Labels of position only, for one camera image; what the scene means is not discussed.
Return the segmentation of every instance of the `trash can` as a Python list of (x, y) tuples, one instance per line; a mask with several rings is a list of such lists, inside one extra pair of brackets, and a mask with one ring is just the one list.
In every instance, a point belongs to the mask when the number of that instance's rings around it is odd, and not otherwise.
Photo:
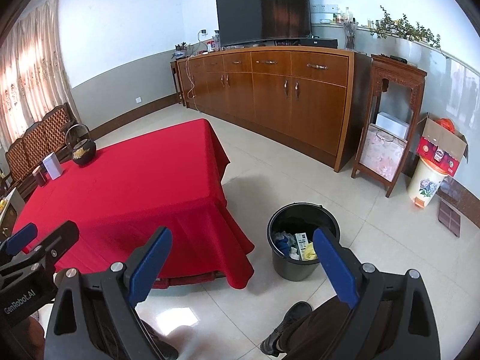
[(412, 181), (406, 189), (410, 199), (419, 207), (426, 207), (437, 192), (447, 173), (432, 161), (420, 157)]
[(318, 228), (329, 229), (340, 240), (340, 228), (334, 216), (322, 206), (313, 203), (292, 203), (275, 212), (267, 227), (267, 239), (272, 248), (272, 260), (275, 271), (284, 279), (302, 281), (318, 267), (318, 259), (302, 261), (285, 256), (274, 244), (276, 233), (286, 231), (292, 235), (306, 233), (312, 242)]

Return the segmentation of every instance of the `brown pants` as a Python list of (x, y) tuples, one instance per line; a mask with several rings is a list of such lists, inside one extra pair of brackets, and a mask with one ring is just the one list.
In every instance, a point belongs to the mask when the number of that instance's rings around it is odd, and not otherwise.
[(335, 296), (306, 317), (294, 322), (280, 336), (284, 360), (319, 360), (337, 336), (350, 312)]
[[(381, 302), (360, 358), (371, 359), (383, 336), (390, 315), (390, 302)], [(337, 337), (350, 313), (338, 297), (327, 300), (306, 317), (294, 322), (280, 336), (278, 345), (287, 355), (284, 360), (319, 360)]]

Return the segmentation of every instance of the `tile floor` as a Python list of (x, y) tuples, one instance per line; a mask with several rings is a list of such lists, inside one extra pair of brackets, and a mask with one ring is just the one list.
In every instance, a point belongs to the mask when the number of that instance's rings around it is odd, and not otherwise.
[[(243, 128), (174, 105), (136, 120), (97, 141), (105, 147), (188, 120), (205, 117), (231, 164), (222, 180), (228, 209), (255, 244), (249, 255), (255, 274), (244, 290), (225, 279), (203, 285), (152, 290), (137, 306), (140, 317), (166, 336), (181, 360), (266, 360), (260, 342), (299, 300), (318, 307), (335, 293), (321, 267), (303, 282), (278, 276), (271, 262), (266, 226), (292, 202), (322, 204), (339, 222), (340, 243), (361, 262), (405, 273), (416, 268), (426, 283), (436, 315), (442, 360), (451, 360), (480, 320), (480, 232), (462, 216), (456, 238), (437, 218), (437, 197), (424, 210), (406, 196), (400, 178), (392, 196), (373, 180), (350, 177)], [(46, 327), (50, 307), (43, 310)]]

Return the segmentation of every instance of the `red tablecloth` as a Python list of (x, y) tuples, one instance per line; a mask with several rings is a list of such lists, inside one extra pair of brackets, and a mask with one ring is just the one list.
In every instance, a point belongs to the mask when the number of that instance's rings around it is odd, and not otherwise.
[(125, 261), (159, 226), (173, 233), (173, 247), (159, 278), (221, 271), (244, 288), (254, 270), (246, 254), (254, 245), (228, 210), (221, 179), (229, 163), (209, 122), (194, 120), (98, 150), (84, 168), (64, 163), (62, 176), (38, 187), (14, 231), (38, 227), (31, 247), (66, 220), (79, 241), (57, 270), (82, 273)]

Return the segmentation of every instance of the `black shoe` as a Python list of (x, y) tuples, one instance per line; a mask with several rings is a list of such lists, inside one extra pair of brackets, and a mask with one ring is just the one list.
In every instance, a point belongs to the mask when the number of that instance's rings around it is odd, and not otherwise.
[(278, 357), (280, 351), (277, 349), (276, 344), (282, 333), (285, 332), (285, 330), (292, 323), (310, 314), (311, 311), (312, 308), (307, 302), (298, 302), (295, 303), (292, 307), (290, 307), (290, 310), (286, 312), (282, 323), (278, 325), (273, 330), (273, 333), (269, 335), (265, 340), (263, 340), (263, 342), (260, 344), (260, 350), (262, 351), (262, 353), (268, 356)]
[(147, 322), (142, 322), (148, 334), (157, 346), (158, 351), (163, 355), (165, 360), (177, 360), (179, 358), (179, 352), (172, 345), (169, 345), (165, 341), (162, 341), (155, 329), (148, 325)]

